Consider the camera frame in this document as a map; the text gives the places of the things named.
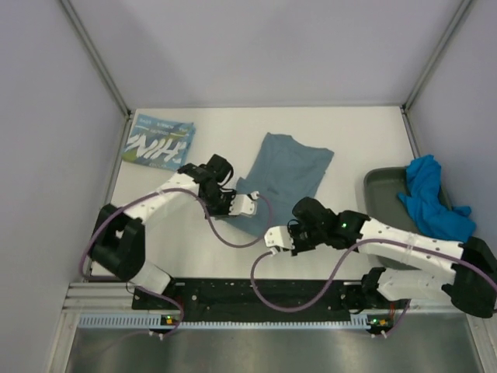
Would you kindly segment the grey-blue t shirt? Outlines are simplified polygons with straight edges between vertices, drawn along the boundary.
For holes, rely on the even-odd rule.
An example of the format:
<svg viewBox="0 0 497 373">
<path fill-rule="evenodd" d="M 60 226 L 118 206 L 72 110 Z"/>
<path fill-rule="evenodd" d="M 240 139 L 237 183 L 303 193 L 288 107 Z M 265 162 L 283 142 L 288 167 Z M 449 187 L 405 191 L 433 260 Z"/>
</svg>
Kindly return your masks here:
<svg viewBox="0 0 497 373">
<path fill-rule="evenodd" d="M 235 189 L 247 194 L 254 191 L 265 197 L 252 217 L 225 218 L 224 222 L 249 235 L 259 237 L 267 228 L 286 225 L 294 205 L 304 197 L 314 197 L 332 162 L 334 152 L 327 148 L 303 145 L 287 134 L 268 133 L 264 137 L 252 168 L 246 176 L 237 176 Z"/>
</svg>

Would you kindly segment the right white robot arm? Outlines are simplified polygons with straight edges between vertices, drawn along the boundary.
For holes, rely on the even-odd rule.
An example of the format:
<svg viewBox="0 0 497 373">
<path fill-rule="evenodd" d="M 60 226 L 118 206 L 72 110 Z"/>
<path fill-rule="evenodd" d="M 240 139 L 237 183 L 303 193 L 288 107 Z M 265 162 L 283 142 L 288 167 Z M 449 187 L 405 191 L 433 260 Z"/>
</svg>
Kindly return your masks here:
<svg viewBox="0 0 497 373">
<path fill-rule="evenodd" d="M 335 213 L 311 197 L 298 201 L 292 214 L 295 222 L 287 231 L 293 254 L 327 245 L 407 265 L 405 270 L 372 269 L 377 279 L 362 289 L 371 307 L 388 300 L 447 298 L 472 316 L 489 319 L 496 313 L 496 258 L 482 239 L 429 238 L 360 212 Z"/>
</svg>

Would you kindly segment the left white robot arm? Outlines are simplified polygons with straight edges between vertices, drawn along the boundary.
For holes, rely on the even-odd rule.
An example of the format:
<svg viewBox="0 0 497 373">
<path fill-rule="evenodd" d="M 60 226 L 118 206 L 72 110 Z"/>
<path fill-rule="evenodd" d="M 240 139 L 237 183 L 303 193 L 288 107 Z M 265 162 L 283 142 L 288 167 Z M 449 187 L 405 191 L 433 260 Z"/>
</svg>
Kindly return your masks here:
<svg viewBox="0 0 497 373">
<path fill-rule="evenodd" d="M 132 283 L 149 291 L 159 308 L 168 308 L 176 299 L 172 276 L 146 258 L 147 234 L 190 201 L 197 201 L 208 222 L 212 217 L 237 216 L 238 193 L 224 184 L 233 176 L 228 160 L 212 155 L 198 166 L 181 166 L 156 190 L 129 204 L 104 206 L 98 215 L 86 256 L 112 274 L 111 278 Z"/>
</svg>

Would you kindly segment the folded printed blue t shirt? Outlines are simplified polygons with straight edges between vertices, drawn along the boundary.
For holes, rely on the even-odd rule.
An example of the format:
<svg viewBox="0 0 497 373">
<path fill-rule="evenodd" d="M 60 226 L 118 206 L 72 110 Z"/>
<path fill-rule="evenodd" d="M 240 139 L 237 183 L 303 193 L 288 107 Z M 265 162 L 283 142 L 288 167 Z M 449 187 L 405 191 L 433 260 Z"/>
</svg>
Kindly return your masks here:
<svg viewBox="0 0 497 373">
<path fill-rule="evenodd" d="M 194 123 L 163 120 L 139 113 L 121 158 L 140 166 L 176 171 L 186 164 L 195 133 Z"/>
</svg>

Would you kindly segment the grey plastic bin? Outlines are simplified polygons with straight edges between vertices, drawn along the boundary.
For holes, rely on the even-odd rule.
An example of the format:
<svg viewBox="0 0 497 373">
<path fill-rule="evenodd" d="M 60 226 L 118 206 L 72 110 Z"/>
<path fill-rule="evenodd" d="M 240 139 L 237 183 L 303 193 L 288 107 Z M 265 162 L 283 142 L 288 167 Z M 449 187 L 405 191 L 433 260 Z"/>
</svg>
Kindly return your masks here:
<svg viewBox="0 0 497 373">
<path fill-rule="evenodd" d="M 409 195 L 406 166 L 369 171 L 363 179 L 366 211 L 369 216 L 394 228 L 421 235 L 398 193 Z"/>
</svg>

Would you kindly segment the bright blue t shirt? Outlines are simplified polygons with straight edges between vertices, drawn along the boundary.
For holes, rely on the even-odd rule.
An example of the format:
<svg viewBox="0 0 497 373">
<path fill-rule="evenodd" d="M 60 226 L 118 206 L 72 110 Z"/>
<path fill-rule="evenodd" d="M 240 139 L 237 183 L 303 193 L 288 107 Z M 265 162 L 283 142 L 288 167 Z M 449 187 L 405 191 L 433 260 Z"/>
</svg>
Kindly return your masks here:
<svg viewBox="0 0 497 373">
<path fill-rule="evenodd" d="M 397 193 L 409 217 L 425 236 L 466 242 L 476 229 L 469 206 L 448 208 L 439 198 L 442 167 L 433 155 L 414 159 L 405 169 L 407 191 Z"/>
</svg>

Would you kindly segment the left aluminium frame post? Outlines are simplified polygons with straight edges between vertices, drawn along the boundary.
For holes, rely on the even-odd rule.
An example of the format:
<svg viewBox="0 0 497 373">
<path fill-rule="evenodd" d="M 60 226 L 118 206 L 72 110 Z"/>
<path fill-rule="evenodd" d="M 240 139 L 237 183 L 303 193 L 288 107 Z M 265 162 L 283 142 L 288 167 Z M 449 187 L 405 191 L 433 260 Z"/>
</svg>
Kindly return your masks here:
<svg viewBox="0 0 497 373">
<path fill-rule="evenodd" d="M 91 61 L 94 69 L 97 72 L 102 84 L 104 85 L 107 92 L 110 94 L 113 102 L 116 104 L 119 111 L 125 116 L 129 117 L 131 110 L 125 103 L 125 100 L 117 88 L 113 77 L 111 76 L 109 69 L 106 67 L 104 60 L 102 59 L 98 49 L 92 41 L 88 30 L 86 29 L 81 17 L 79 16 L 74 5 L 69 0 L 58 0 L 58 5 L 61 7 L 62 12 L 71 24 L 71 27 L 75 31 L 77 38 L 80 40 L 82 47 L 87 54 L 89 60 Z"/>
</svg>

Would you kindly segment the aluminium frame post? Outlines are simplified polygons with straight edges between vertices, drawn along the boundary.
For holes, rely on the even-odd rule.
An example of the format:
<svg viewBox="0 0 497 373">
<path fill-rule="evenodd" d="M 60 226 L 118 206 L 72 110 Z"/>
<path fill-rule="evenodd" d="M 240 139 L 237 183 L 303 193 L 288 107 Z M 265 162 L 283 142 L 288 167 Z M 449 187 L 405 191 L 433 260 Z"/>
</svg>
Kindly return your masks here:
<svg viewBox="0 0 497 373">
<path fill-rule="evenodd" d="M 102 59 L 98 49 L 92 41 L 88 30 L 86 29 L 81 17 L 79 16 L 74 5 L 69 0 L 58 0 L 58 5 L 61 7 L 62 12 L 71 24 L 71 27 L 75 31 L 77 38 L 80 40 L 82 47 L 87 54 L 89 60 L 91 61 L 94 69 L 97 72 L 102 84 L 104 85 L 107 92 L 110 94 L 113 102 L 116 104 L 119 111 L 125 116 L 129 117 L 131 110 L 125 103 L 125 100 L 117 88 L 113 77 L 111 76 L 109 69 L 106 67 L 104 60 Z"/>
<path fill-rule="evenodd" d="M 455 38 L 458 30 L 463 26 L 466 18 L 469 16 L 475 3 L 476 1 L 474 0 L 459 1 L 455 13 L 450 18 L 447 27 L 443 31 L 433 52 L 425 63 L 421 74 L 415 81 L 415 84 L 408 94 L 406 101 L 402 104 L 401 109 L 403 113 L 407 113 L 414 106 L 416 100 L 419 98 L 420 94 L 424 90 L 424 87 L 430 80 L 431 75 L 434 73 L 442 57 L 446 53 L 453 38 Z"/>
</svg>

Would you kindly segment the right aluminium frame post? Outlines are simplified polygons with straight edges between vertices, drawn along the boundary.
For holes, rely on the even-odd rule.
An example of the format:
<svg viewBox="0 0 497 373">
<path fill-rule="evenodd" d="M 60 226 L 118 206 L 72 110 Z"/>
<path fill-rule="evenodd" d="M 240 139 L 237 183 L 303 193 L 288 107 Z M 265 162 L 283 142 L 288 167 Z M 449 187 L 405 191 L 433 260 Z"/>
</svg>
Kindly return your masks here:
<svg viewBox="0 0 497 373">
<path fill-rule="evenodd" d="M 459 1 L 455 13 L 450 18 L 447 27 L 443 31 L 433 52 L 425 63 L 421 74 L 415 81 L 415 84 L 408 94 L 406 101 L 402 104 L 401 109 L 403 113 L 407 113 L 414 106 L 416 100 L 419 98 L 420 94 L 424 90 L 424 87 L 430 80 L 431 75 L 434 73 L 442 57 L 446 53 L 453 38 L 455 38 L 458 30 L 463 26 L 466 18 L 469 16 L 475 3 L 476 1 L 474 0 Z"/>
</svg>

